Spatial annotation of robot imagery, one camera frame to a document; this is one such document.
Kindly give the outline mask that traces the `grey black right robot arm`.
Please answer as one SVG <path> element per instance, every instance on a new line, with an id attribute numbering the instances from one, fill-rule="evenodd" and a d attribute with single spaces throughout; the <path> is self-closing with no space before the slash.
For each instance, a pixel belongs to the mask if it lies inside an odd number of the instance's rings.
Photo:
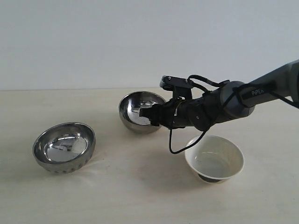
<path id="1" fill-rule="evenodd" d="M 162 104 L 140 109 L 151 125 L 168 129 L 193 126 L 207 131 L 215 124 L 249 116 L 256 105 L 280 99 L 299 106 L 299 62 L 287 63 L 249 83 L 213 82 L 199 75 L 163 76 L 160 87 L 172 92 Z"/>

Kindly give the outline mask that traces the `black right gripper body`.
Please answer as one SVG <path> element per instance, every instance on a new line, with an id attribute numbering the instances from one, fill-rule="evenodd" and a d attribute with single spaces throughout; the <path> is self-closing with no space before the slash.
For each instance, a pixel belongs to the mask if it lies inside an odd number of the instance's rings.
<path id="1" fill-rule="evenodd" d="M 175 111 L 178 105 L 182 102 L 182 98 L 173 99 L 171 98 L 165 104 L 154 104 L 153 107 L 157 109 L 156 118 L 160 119 L 162 126 L 168 129 L 181 128 L 175 124 Z"/>

